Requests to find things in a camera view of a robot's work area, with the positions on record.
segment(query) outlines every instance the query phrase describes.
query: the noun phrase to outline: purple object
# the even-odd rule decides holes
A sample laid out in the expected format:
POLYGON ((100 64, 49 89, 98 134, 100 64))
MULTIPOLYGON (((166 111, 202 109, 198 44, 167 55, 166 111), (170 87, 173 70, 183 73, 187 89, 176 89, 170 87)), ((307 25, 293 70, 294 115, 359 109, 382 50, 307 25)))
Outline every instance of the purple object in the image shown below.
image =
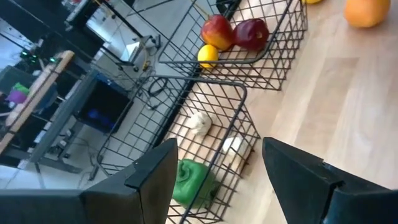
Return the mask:
POLYGON ((23 103, 25 102, 27 95, 20 90, 11 90, 10 94, 6 98, 6 100, 13 102, 13 103, 23 103))

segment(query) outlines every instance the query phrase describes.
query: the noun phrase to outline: orange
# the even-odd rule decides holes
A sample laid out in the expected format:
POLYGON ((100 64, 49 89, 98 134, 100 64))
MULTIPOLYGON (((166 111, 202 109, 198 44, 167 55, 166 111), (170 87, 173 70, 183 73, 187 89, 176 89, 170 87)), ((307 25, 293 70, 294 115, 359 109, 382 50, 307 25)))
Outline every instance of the orange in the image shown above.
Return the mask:
POLYGON ((344 17, 353 27, 373 27, 386 18, 390 5, 391 0, 347 0, 344 17))

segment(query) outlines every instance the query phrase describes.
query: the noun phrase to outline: wooden floor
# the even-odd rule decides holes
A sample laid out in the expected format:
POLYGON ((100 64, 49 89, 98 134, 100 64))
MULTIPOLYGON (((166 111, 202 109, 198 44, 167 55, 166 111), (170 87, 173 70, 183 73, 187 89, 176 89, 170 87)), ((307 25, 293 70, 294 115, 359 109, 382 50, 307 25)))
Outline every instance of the wooden floor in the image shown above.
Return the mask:
MULTIPOLYGON (((250 90, 246 106, 262 137, 398 188, 398 2, 368 30, 349 27, 343 8, 342 0, 308 7, 309 30, 283 91, 250 90)), ((286 223, 261 152, 244 173, 226 222, 286 223)))

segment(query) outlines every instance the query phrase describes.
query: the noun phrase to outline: garlic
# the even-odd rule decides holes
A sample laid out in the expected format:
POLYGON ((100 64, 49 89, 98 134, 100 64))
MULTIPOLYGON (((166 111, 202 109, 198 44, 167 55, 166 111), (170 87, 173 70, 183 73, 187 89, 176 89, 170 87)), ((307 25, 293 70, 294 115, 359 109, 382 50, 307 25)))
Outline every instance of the garlic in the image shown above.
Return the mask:
POLYGON ((246 159, 246 151, 249 144, 246 140, 242 138, 242 136, 237 135, 235 137, 229 137, 225 140, 223 144, 223 152, 230 155, 235 156, 238 153, 244 159, 246 159))
POLYGON ((188 120, 187 126, 193 134, 204 136, 211 128, 211 118, 203 112, 194 113, 188 120))

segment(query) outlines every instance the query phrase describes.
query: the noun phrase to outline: wooden board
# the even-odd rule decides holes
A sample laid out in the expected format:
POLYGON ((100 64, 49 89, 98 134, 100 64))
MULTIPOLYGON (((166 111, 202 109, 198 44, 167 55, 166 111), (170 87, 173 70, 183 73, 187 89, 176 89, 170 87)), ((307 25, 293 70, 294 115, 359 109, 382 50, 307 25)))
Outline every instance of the wooden board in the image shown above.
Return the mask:
POLYGON ((24 124, 26 119, 33 112, 34 108, 44 97, 45 93, 49 90, 50 86, 55 82, 57 77, 65 69, 68 63, 71 61, 74 53, 72 51, 64 51, 61 54, 55 56, 59 58, 58 64, 51 63, 47 65, 39 77, 35 80, 32 86, 29 88, 30 92, 25 100, 25 103, 17 105, 6 119, 6 125, 10 126, 10 132, 8 132, 0 142, 0 154, 5 150, 7 145, 10 143, 14 134, 18 132, 19 128, 24 124))

